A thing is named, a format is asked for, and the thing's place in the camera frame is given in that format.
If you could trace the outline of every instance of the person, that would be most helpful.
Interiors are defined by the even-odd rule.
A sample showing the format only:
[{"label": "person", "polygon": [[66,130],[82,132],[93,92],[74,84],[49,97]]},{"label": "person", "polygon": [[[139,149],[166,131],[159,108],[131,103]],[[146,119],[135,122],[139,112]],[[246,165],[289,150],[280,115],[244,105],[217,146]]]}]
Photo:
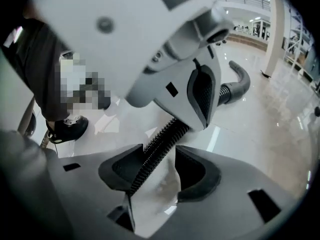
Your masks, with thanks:
[{"label": "person", "polygon": [[1,48],[33,92],[46,120],[49,141],[58,144],[77,140],[85,133],[89,121],[81,115],[70,118],[67,102],[61,94],[59,58],[69,49],[47,24],[32,17],[32,8],[26,11],[27,16],[21,17],[23,31],[18,41]]}]

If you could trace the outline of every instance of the rectangular slot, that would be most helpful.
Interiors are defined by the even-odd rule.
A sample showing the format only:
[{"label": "rectangular slot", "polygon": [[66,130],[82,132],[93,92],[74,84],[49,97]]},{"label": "rectangular slot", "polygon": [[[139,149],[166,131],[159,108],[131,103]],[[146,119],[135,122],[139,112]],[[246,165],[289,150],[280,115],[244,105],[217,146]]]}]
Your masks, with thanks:
[{"label": "rectangular slot", "polygon": [[79,168],[79,167],[81,167],[81,165],[78,164],[78,163],[70,163],[70,164],[64,165],[64,166],[63,166],[63,169],[64,169],[66,172],[68,172],[68,171],[77,169],[77,168]]},{"label": "rectangular slot", "polygon": [[170,82],[165,88],[169,91],[172,97],[175,97],[178,94],[178,91],[175,88],[175,86],[172,84],[172,82]]},{"label": "rectangular slot", "polygon": [[264,223],[271,221],[278,213],[281,212],[280,208],[263,189],[252,190],[248,192],[248,195]]}]

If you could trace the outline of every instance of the black sneaker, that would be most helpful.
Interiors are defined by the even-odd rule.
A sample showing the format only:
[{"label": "black sneaker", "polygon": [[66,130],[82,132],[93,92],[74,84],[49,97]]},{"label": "black sneaker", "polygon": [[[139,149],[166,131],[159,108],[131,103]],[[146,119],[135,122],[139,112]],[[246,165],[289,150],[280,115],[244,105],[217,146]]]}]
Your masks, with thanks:
[{"label": "black sneaker", "polygon": [[51,143],[58,144],[79,139],[88,127],[88,119],[80,115],[74,119],[66,118],[54,123],[54,130],[50,128],[48,122],[48,138]]}]

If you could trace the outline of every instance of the white column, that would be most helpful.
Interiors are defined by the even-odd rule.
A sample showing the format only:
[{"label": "white column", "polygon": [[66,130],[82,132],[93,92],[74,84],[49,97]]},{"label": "white column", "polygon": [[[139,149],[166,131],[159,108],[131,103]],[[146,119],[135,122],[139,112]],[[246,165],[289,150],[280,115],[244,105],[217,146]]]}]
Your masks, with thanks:
[{"label": "white column", "polygon": [[285,7],[283,0],[270,0],[271,26],[268,47],[265,54],[265,64],[262,72],[271,77],[275,71],[279,54],[282,54],[281,45],[285,29]]}]

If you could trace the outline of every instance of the pixelated area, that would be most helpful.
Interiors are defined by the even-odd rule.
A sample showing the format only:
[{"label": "pixelated area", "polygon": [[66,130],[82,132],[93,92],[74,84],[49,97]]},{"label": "pixelated area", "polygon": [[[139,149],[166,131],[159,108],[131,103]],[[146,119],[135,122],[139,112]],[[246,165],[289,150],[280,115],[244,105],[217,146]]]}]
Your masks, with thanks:
[{"label": "pixelated area", "polygon": [[79,109],[101,110],[111,103],[111,92],[105,90],[104,79],[97,72],[87,72],[86,61],[78,53],[61,54],[55,80],[60,102],[71,113]]}]

